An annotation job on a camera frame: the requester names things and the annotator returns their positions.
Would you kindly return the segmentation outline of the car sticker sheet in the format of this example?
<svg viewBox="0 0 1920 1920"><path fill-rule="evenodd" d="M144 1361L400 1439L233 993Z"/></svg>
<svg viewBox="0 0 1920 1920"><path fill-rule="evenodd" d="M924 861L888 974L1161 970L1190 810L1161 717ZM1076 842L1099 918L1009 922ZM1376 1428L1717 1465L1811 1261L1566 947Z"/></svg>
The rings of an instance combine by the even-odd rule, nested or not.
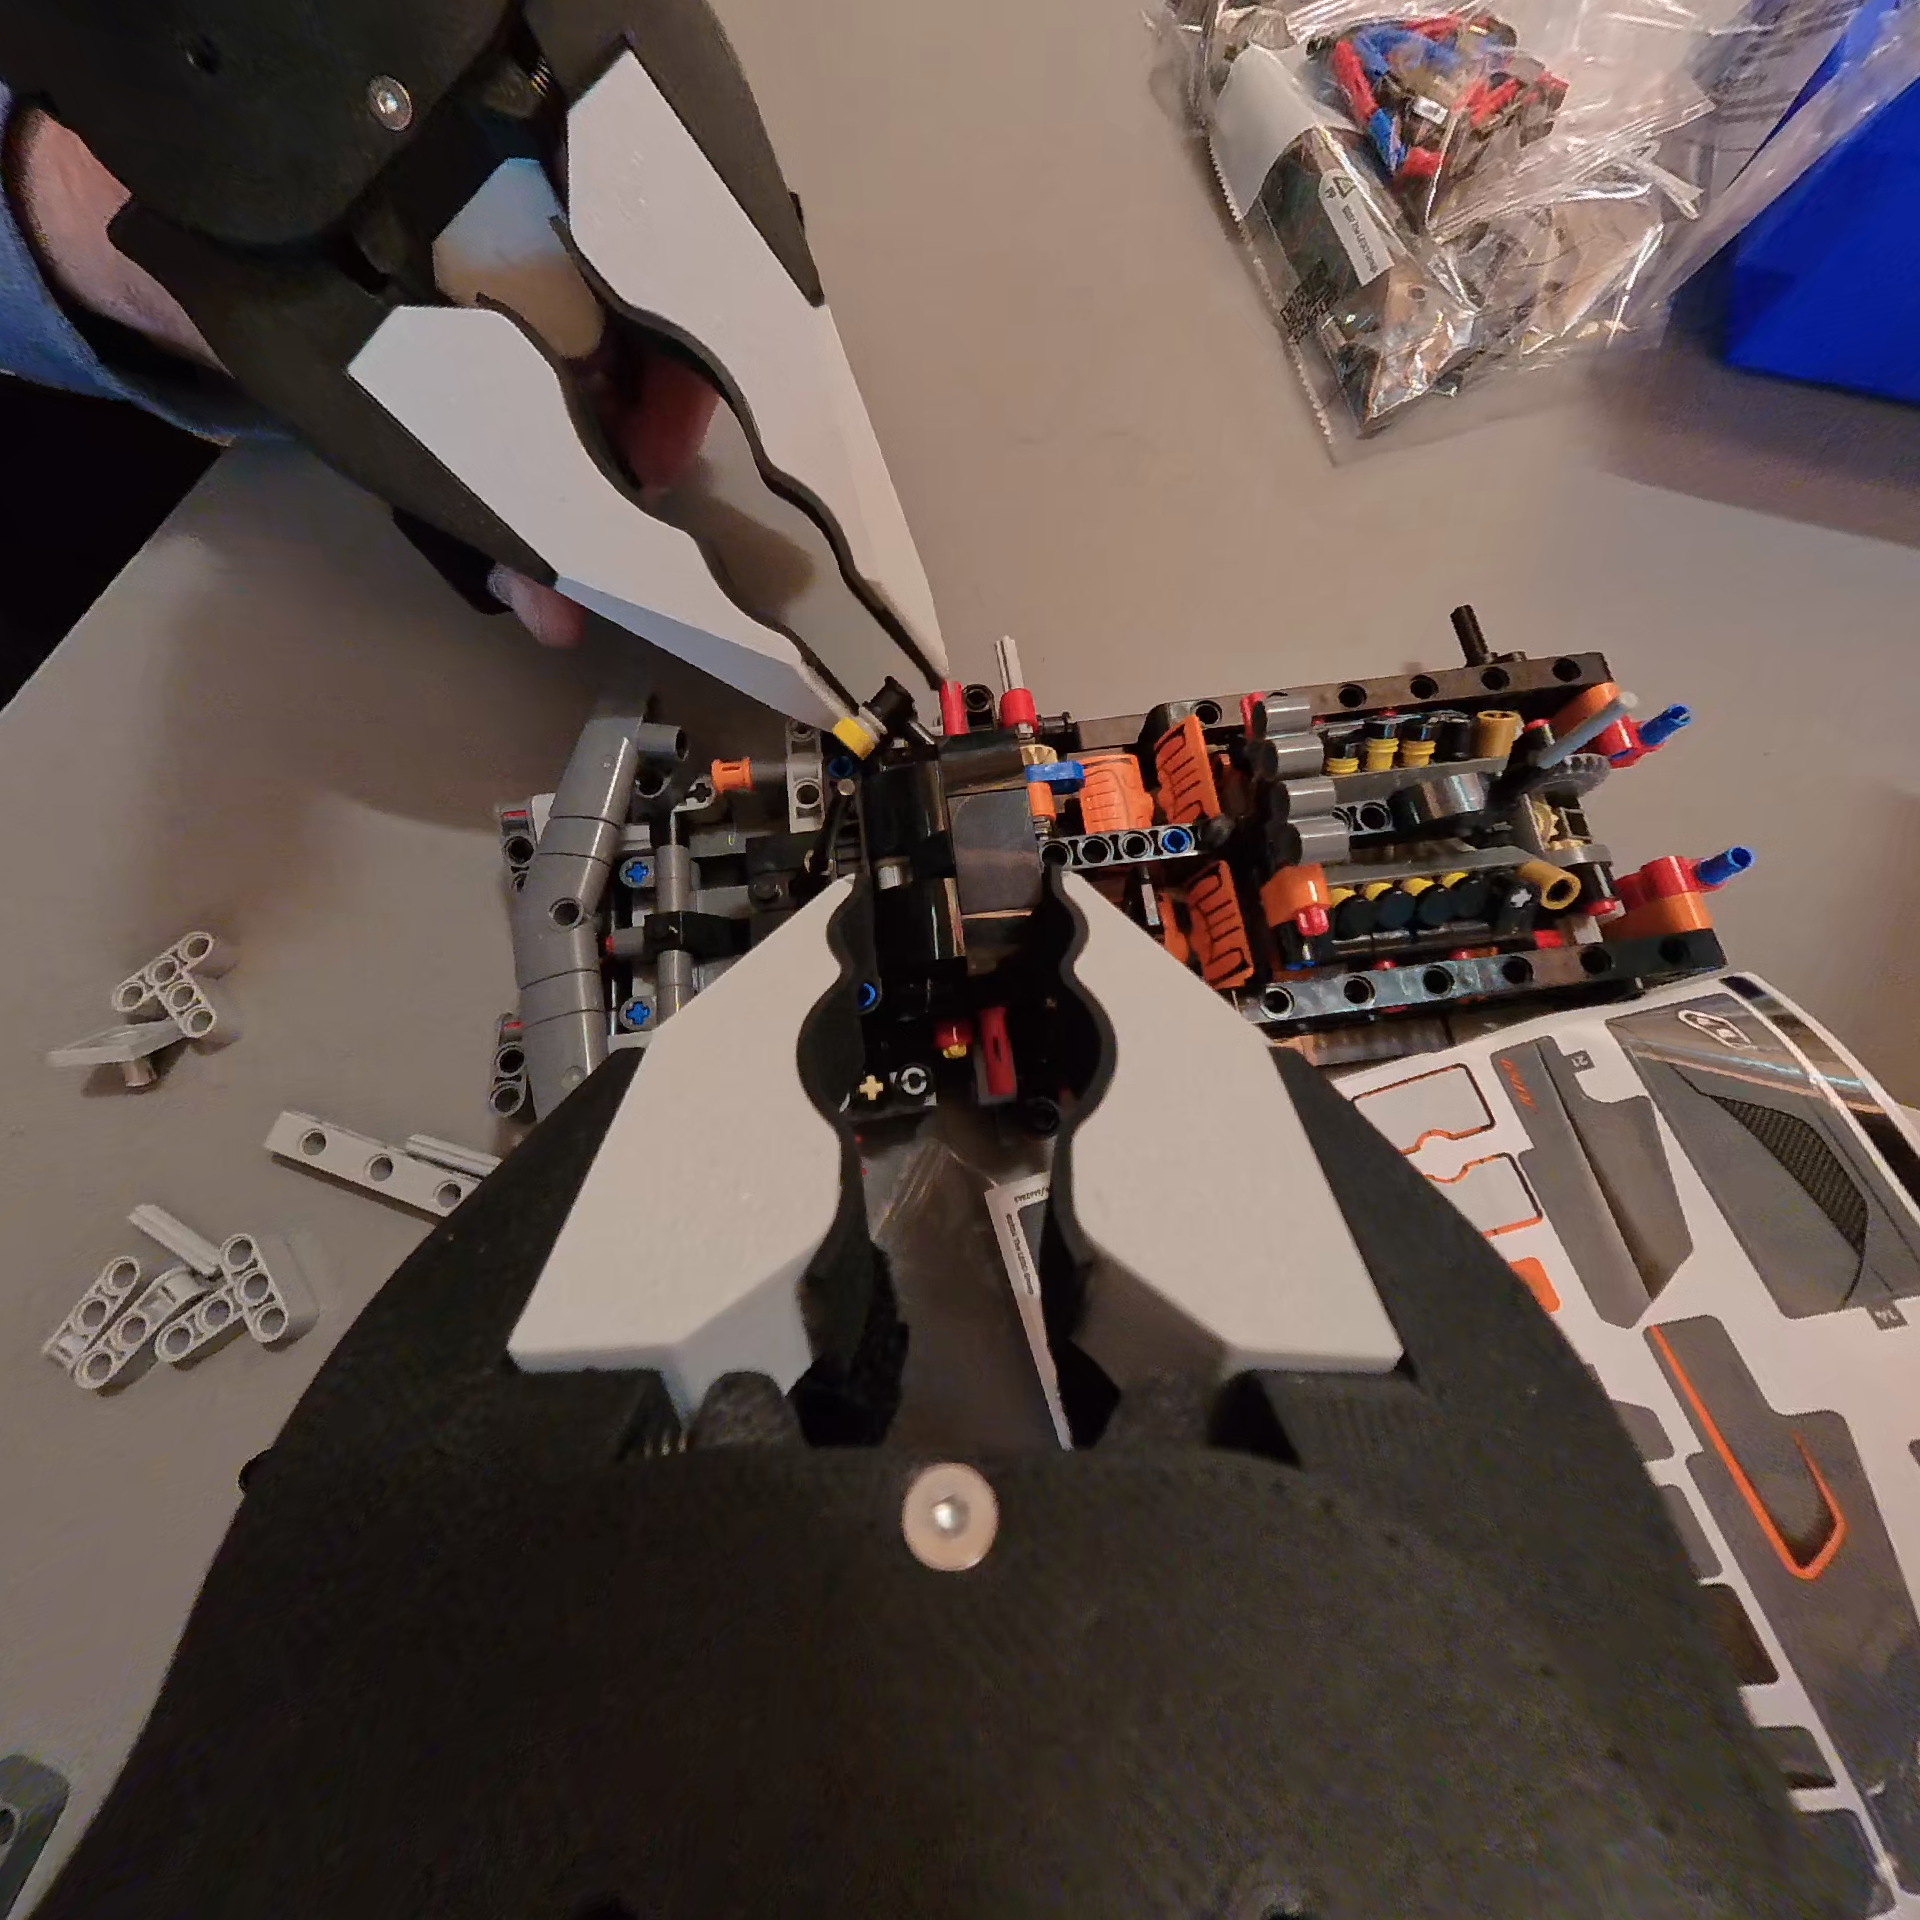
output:
<svg viewBox="0 0 1920 1920"><path fill-rule="evenodd" d="M1856 1911L1916 1916L1914 1117L1740 971L1340 1092L1615 1404Z"/></svg>

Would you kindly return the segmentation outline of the flat light grey lego connector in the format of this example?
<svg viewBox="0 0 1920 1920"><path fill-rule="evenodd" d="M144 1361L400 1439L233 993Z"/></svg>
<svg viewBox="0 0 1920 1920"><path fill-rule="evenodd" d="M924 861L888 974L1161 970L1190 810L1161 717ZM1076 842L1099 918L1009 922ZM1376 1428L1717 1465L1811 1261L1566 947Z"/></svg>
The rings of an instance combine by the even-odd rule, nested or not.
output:
<svg viewBox="0 0 1920 1920"><path fill-rule="evenodd" d="M128 1019L51 1047L45 1063L58 1070L117 1070L131 1089L152 1087L158 1079L156 1058L182 1044L183 1034L172 1018Z"/></svg>

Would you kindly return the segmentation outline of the empty clear bag white label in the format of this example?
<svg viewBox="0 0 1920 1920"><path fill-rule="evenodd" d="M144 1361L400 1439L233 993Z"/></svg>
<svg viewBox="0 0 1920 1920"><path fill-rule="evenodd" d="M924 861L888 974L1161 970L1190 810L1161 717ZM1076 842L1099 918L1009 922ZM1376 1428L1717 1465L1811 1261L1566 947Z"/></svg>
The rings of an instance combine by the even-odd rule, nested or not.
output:
<svg viewBox="0 0 1920 1920"><path fill-rule="evenodd" d="M1068 1449L1044 1327L1044 1169L980 1168L922 1134L866 1166L867 1217L907 1332L893 1443L919 1455Z"/></svg>

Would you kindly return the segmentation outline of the clear bag of lego parts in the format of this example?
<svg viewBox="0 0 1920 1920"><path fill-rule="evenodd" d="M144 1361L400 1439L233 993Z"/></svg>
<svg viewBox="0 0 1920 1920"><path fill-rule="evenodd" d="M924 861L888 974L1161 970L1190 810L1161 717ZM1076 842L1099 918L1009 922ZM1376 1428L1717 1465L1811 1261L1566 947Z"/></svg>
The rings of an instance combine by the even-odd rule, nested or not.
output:
<svg viewBox="0 0 1920 1920"><path fill-rule="evenodd" d="M1916 3L1154 3L1331 453L1656 336L1916 80Z"/></svg>

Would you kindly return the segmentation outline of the lego car chassis model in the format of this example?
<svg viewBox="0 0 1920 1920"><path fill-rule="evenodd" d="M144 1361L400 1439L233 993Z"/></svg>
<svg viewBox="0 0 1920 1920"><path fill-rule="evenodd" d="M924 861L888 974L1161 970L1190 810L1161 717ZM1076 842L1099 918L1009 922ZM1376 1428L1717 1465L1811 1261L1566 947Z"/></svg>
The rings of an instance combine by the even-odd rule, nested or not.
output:
<svg viewBox="0 0 1920 1920"><path fill-rule="evenodd" d="M830 881L851 931L849 1107L895 1122L969 1087L1046 1138L1071 1099L1033 916L1076 873L1267 1044L1413 1050L1455 1007L1635 996L1723 962L1709 897L1731 843L1619 864L1590 793L1692 721L1635 716L1595 651L1044 713L1001 637L995 683L946 681L922 721L848 756L787 717L772 754L697 764L647 713L587 719L551 791L496 811L514 1003L487 1103L534 1124L615 1050L647 1047Z"/></svg>

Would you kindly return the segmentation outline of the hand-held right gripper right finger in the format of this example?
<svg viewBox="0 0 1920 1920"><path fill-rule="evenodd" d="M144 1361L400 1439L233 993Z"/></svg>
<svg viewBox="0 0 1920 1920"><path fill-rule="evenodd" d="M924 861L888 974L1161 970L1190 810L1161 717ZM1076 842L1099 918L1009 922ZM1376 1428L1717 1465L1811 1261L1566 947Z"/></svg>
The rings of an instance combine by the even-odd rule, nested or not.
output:
<svg viewBox="0 0 1920 1920"><path fill-rule="evenodd" d="M1275 1050L1086 878L1054 879L1095 1037L1049 1192L1084 1284L1068 1339L1116 1389L1389 1373L1402 1339Z"/></svg>

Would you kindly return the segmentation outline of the long light grey lego beam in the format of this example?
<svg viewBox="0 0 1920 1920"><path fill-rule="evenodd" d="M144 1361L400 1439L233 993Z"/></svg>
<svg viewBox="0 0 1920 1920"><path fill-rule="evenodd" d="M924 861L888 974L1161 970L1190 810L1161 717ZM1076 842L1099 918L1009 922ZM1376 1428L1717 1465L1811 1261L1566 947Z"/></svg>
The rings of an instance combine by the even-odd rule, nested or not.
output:
<svg viewBox="0 0 1920 1920"><path fill-rule="evenodd" d="M384 1198L424 1217L455 1211L499 1158L454 1141L414 1134L397 1143L340 1122L286 1110L261 1141L273 1160Z"/></svg>

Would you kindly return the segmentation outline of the blue plastic bin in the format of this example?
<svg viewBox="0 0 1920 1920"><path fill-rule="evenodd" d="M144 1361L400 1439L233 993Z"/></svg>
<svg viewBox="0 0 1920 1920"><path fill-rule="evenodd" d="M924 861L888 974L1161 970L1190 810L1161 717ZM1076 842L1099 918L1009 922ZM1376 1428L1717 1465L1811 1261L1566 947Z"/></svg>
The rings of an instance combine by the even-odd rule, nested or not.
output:
<svg viewBox="0 0 1920 1920"><path fill-rule="evenodd" d="M1916 3L1850 3L1668 315L1737 371L1917 403Z"/></svg>

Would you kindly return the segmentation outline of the dark grey lego piece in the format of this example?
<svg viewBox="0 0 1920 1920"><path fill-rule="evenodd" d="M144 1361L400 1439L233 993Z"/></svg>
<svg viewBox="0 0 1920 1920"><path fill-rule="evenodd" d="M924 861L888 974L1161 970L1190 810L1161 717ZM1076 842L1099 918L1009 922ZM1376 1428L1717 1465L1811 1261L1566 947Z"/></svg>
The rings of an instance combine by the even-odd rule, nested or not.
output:
<svg viewBox="0 0 1920 1920"><path fill-rule="evenodd" d="M70 1781L22 1752L2 1756L2 1916L9 1916L68 1805Z"/></svg>

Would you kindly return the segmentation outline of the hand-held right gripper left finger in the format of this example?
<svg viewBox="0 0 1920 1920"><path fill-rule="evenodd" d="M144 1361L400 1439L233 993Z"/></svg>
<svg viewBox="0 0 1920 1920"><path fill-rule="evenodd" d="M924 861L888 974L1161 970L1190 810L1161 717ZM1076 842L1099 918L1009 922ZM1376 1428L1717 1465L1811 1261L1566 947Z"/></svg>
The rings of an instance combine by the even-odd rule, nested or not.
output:
<svg viewBox="0 0 1920 1920"><path fill-rule="evenodd" d="M851 899L851 878L827 881L639 1053L510 1332L519 1372L651 1372L683 1418L726 1375L804 1378L842 1143L802 1034L842 980L830 929Z"/></svg>

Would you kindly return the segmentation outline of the pile of light grey beams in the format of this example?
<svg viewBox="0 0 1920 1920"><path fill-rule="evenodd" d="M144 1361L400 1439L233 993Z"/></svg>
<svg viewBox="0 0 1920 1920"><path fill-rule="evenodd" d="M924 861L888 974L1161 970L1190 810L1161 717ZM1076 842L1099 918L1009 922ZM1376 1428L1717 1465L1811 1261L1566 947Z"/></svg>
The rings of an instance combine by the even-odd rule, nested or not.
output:
<svg viewBox="0 0 1920 1920"><path fill-rule="evenodd" d="M211 1238L158 1203L134 1205L128 1225L145 1247L106 1259L40 1346L79 1391L117 1394L242 1344L278 1352L317 1322L313 1261L295 1238Z"/></svg>

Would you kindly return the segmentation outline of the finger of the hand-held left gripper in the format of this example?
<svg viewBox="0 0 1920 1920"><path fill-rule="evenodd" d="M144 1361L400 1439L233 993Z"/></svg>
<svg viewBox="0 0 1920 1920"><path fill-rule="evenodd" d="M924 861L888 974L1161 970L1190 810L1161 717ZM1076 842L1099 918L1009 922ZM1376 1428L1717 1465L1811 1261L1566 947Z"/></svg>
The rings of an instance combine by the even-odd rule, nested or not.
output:
<svg viewBox="0 0 1920 1920"><path fill-rule="evenodd" d="M549 36L565 223L606 298L726 393L763 482L934 687L948 649L893 476L755 98L724 36Z"/></svg>
<svg viewBox="0 0 1920 1920"><path fill-rule="evenodd" d="M561 371L512 317L403 305L349 374L587 612L814 727L854 709L793 637L738 605L693 536L618 488L587 450Z"/></svg>

